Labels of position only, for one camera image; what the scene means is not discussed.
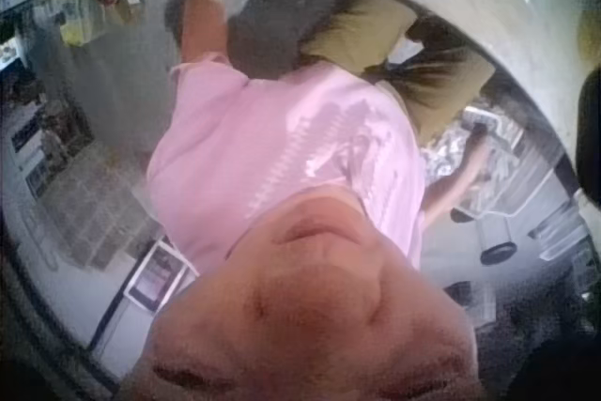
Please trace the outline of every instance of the pink t-shirt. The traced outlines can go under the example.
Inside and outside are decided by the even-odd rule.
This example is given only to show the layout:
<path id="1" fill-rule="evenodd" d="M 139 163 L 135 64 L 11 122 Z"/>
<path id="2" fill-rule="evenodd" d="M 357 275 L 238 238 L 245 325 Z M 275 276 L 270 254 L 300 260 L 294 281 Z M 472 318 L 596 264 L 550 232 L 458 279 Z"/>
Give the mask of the pink t-shirt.
<path id="1" fill-rule="evenodd" d="M 324 184 L 357 194 L 419 266 L 424 164 L 390 94 L 326 62 L 278 81 L 251 80 L 218 55 L 178 71 L 148 186 L 167 235 L 200 273 L 261 214 Z"/>

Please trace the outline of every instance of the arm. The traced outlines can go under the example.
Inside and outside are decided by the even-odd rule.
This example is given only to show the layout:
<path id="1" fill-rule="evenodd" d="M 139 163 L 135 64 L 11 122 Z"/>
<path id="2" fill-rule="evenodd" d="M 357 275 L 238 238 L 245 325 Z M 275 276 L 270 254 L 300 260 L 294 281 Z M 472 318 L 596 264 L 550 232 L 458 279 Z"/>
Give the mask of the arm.
<path id="1" fill-rule="evenodd" d="M 466 143 L 463 161 L 450 176 L 430 185 L 424 195 L 424 229 L 456 206 L 488 160 L 486 133 L 475 130 Z"/>
<path id="2" fill-rule="evenodd" d="M 186 0 L 182 63 L 193 62 L 208 52 L 227 55 L 227 20 L 222 0 Z"/>

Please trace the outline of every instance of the lips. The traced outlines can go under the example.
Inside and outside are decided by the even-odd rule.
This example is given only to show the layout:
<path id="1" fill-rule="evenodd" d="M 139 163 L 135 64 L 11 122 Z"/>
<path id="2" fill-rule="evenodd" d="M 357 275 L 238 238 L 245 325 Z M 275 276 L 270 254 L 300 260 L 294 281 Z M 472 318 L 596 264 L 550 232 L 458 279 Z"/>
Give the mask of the lips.
<path id="1" fill-rule="evenodd" d="M 280 243 L 289 243 L 299 239 L 307 239 L 317 235 L 332 234 L 342 239 L 361 244 L 359 234 L 348 225 L 337 224 L 333 220 L 305 219 L 292 225 L 279 240 Z"/>

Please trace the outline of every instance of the person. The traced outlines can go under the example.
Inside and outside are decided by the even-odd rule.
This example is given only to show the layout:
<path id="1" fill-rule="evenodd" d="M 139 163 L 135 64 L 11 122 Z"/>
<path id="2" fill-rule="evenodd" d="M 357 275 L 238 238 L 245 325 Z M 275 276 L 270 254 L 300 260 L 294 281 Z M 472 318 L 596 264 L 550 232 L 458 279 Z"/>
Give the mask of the person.
<path id="1" fill-rule="evenodd" d="M 353 0 L 276 81 L 229 65 L 220 0 L 186 0 L 177 106 L 148 167 L 166 233 L 201 276 L 158 314 L 123 399 L 474 399 L 473 329 L 418 272 L 422 230 L 486 160 L 424 194 L 418 145 L 492 75 L 442 39 L 376 85 L 416 21 Z M 449 243 L 460 246 L 461 243 Z"/>

